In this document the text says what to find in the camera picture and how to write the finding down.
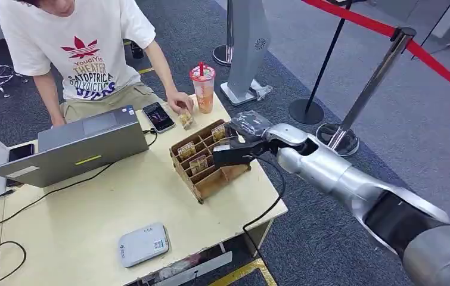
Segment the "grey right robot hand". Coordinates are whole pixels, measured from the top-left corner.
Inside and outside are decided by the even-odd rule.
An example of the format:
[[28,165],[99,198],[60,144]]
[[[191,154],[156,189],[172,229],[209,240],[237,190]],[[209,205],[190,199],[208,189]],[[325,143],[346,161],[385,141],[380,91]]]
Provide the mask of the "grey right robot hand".
[[272,122],[254,110],[242,111],[225,124],[226,127],[241,135],[246,142],[263,141],[264,132]]

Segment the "person's left hand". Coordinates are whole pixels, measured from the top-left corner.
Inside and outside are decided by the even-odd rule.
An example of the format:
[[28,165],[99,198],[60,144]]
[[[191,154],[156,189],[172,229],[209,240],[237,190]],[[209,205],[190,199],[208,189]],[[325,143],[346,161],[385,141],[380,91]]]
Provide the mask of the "person's left hand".
[[194,101],[185,92],[166,91],[166,96],[167,103],[176,114],[180,115],[186,112],[191,114],[193,112]]

